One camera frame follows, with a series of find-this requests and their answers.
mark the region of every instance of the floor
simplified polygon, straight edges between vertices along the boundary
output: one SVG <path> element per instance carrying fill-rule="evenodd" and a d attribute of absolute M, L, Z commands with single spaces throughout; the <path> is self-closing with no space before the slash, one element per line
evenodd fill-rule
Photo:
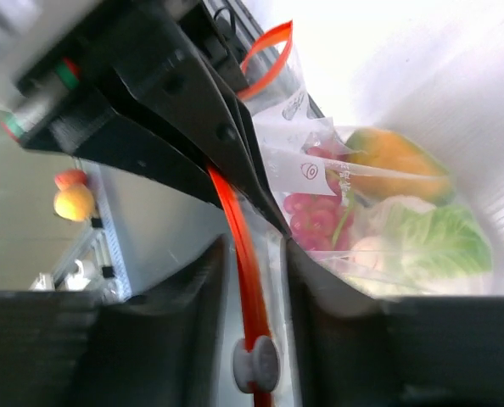
<path fill-rule="evenodd" d="M 71 165 L 22 150 L 0 127 L 0 289 L 27 289 L 72 244 L 80 225 L 53 213 L 53 177 Z"/>

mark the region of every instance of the papaya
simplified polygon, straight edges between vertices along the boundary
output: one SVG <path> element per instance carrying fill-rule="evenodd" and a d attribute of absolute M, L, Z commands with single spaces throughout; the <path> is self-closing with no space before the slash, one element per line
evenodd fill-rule
<path fill-rule="evenodd" d="M 64 219 L 82 222 L 95 209 L 95 200 L 90 190 L 82 184 L 75 184 L 59 191 L 54 198 L 54 210 Z"/>
<path fill-rule="evenodd" d="M 383 200 L 396 195 L 415 196 L 432 204 L 445 204 L 453 198 L 449 173 L 439 162 L 394 131 L 364 128 L 355 131 L 346 157 L 352 164 L 395 170 L 436 179 L 408 179 L 384 176 L 350 175 L 351 186 L 366 198 Z"/>
<path fill-rule="evenodd" d="M 56 187 L 58 187 L 60 191 L 63 191 L 64 189 L 70 187 L 71 185 L 75 184 L 87 185 L 88 176 L 82 170 L 78 169 L 66 170 L 57 174 L 54 177 L 54 182 L 56 183 Z"/>

